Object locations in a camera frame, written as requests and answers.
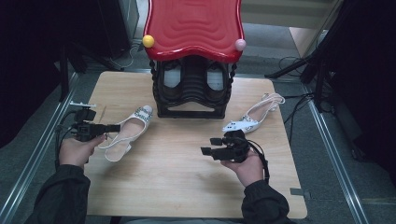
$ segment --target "red plastic lid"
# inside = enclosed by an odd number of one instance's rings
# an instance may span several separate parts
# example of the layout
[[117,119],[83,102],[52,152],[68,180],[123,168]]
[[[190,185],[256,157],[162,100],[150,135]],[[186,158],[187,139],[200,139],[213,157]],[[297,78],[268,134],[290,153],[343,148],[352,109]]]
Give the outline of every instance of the red plastic lid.
[[150,59],[169,61],[200,55],[236,63],[242,55],[235,41],[244,39],[241,0],[149,0],[144,35],[154,38],[145,48]]

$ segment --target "sleeve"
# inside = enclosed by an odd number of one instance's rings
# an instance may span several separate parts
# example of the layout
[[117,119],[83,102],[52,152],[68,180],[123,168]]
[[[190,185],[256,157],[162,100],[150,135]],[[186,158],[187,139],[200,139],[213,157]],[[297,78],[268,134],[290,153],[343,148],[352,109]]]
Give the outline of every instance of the sleeve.
[[91,181],[74,165],[61,165],[41,187],[25,223],[85,223]]
[[242,214],[246,223],[294,223],[287,217],[289,204],[286,198],[259,180],[245,188]]

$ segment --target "table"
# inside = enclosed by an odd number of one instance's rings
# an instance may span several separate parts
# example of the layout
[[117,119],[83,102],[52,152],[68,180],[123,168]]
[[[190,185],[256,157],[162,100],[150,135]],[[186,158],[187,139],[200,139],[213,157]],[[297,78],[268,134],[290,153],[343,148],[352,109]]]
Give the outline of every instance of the table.
[[[243,186],[236,174],[219,161],[203,156],[209,138],[222,137],[221,128],[238,120],[266,92],[274,92],[269,79],[234,79],[225,119],[160,119],[152,96],[151,74],[104,72],[92,93],[97,104],[93,122],[112,124],[127,118],[139,106],[154,109],[148,130],[118,162],[96,149],[85,166],[91,180],[88,215],[113,217],[240,218]],[[204,109],[188,103],[181,107]],[[269,161],[270,185],[290,204],[290,218],[306,217],[282,118],[277,109],[247,139],[257,142]]]

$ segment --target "finger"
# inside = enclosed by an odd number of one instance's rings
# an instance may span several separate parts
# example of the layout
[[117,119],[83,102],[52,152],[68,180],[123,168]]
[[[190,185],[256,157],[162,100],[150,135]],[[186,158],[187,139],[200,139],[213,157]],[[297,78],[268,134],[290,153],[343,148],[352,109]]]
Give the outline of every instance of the finger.
[[253,148],[251,148],[251,149],[248,151],[247,155],[248,155],[248,156],[257,155],[257,152],[254,151]]
[[63,144],[66,144],[67,142],[72,143],[73,141],[75,141],[74,138],[66,138],[66,139],[63,139],[63,140],[62,140],[62,145],[63,145]]
[[236,168],[238,167],[239,163],[233,162],[233,161],[221,161],[221,165],[230,168],[231,170],[235,171]]
[[106,136],[104,134],[93,138],[88,142],[91,148],[97,147],[99,144],[103,143],[106,140]]

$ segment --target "metal frame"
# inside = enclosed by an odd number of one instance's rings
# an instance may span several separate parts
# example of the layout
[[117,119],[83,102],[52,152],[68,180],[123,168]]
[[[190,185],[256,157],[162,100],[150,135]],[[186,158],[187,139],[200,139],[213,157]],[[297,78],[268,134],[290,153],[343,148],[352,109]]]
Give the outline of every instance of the metal frame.
[[43,132],[37,145],[35,146],[35,150],[30,156],[29,161],[26,163],[20,177],[18,178],[12,191],[8,195],[6,203],[4,204],[0,212],[0,223],[11,223],[12,218],[14,218],[15,212],[17,211],[21,200],[26,193],[26,190],[29,188],[29,185],[32,182],[33,177],[35,176],[35,172],[37,171],[40,162],[42,161],[44,155],[47,152],[54,130],[58,125],[60,119],[64,116],[70,100],[75,93],[77,84],[78,74],[74,73],[69,81],[69,86],[71,87],[70,92],[66,95],[64,100],[58,104],[55,112],[49,120],[45,131]]
[[[305,93],[312,92],[306,85],[303,85],[303,89]],[[344,166],[340,155],[338,154],[337,146],[332,140],[332,135],[329,132],[325,119],[318,112],[314,102],[309,102],[309,107],[311,109],[312,115],[314,116],[315,123],[318,125],[318,130],[329,154],[332,167],[335,171],[335,174],[337,175],[338,181],[340,182],[341,189],[344,192],[346,202],[349,205],[350,212],[352,213],[355,222],[361,224],[370,223],[361,205],[361,199],[356,192],[351,179],[349,178],[347,169]]]

